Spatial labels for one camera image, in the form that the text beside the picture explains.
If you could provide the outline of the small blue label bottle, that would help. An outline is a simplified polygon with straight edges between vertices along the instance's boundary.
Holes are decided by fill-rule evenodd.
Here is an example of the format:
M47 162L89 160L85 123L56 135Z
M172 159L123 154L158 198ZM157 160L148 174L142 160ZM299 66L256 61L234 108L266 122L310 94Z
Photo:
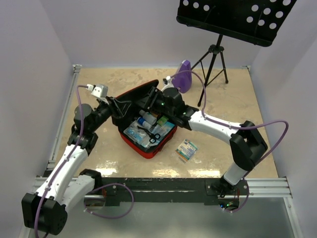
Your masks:
M148 130L152 128L152 125L149 124L143 117L139 117L137 119L137 123Z

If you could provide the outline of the green small box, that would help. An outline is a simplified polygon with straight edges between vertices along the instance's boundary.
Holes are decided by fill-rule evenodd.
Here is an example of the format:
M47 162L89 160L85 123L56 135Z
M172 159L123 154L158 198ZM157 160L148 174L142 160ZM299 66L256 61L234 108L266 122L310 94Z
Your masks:
M157 124L163 126L166 122L168 122L168 118L162 116L160 119L158 119Z

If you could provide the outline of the red black medicine case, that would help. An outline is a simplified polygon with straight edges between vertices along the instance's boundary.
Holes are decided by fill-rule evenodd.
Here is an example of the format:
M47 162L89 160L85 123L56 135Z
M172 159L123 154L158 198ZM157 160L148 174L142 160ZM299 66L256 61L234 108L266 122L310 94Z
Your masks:
M159 81L152 80L130 89L116 99L128 103L122 119L112 119L121 138L139 155L153 158L174 136L177 126L163 115L156 115L142 106L148 93L155 90Z

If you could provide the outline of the blue pouch packet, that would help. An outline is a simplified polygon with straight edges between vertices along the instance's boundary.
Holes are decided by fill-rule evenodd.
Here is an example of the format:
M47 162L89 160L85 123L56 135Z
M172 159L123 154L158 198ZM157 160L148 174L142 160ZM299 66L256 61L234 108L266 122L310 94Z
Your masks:
M157 124L154 129L152 130L153 134L159 134L160 139L165 137L173 128L175 127L174 124L170 122L166 122L164 125Z

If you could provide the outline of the white gauze packet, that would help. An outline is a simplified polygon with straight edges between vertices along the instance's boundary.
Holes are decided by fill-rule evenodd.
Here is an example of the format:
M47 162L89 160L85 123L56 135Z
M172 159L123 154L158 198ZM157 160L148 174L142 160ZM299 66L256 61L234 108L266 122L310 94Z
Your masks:
M144 139L141 143L140 146L142 146L143 148L149 148L151 147L153 144L150 142L149 139Z

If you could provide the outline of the black handled scissors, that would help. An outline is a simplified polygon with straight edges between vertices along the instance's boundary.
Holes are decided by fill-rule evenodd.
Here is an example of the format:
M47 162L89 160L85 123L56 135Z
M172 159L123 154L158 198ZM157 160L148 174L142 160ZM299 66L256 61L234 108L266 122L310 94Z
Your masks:
M148 129L146 129L146 128L144 128L144 127L141 127L141 126L137 126L137 128L138 128L139 130L144 131L144 132L149 136L149 138L150 138L150 139L149 139L149 142L150 142L151 144L156 143L156 142L160 139L160 134L158 134L158 133L154 134L154 133L150 132Z

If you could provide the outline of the bandage packets pile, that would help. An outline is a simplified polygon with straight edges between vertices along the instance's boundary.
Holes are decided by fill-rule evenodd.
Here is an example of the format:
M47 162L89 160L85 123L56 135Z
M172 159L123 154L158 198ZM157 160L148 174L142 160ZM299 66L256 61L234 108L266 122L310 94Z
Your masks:
M190 140L184 139L175 152L183 163L187 163L197 152L198 148Z

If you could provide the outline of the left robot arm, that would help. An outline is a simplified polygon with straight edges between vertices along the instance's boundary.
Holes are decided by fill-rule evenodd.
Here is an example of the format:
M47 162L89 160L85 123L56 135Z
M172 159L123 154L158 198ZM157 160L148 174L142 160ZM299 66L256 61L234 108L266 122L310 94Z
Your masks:
M32 228L35 236L58 235L64 228L69 211L88 193L98 194L106 185L101 173L85 169L75 182L75 172L89 157L98 136L96 130L108 118L122 119L131 106L130 101L114 97L98 98L93 109L89 104L78 103L74 124L60 161L43 184L22 198L24 225Z

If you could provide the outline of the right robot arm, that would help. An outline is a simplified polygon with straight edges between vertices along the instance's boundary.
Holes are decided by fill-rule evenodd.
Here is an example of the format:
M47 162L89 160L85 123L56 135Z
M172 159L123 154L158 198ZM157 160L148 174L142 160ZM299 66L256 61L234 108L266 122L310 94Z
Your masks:
M230 146L233 163L220 183L227 195L238 189L238 182L267 151L266 142L250 121L240 124L205 115L202 110L186 105L175 88L160 91L152 87L145 96L145 108L168 117L178 127L213 136Z

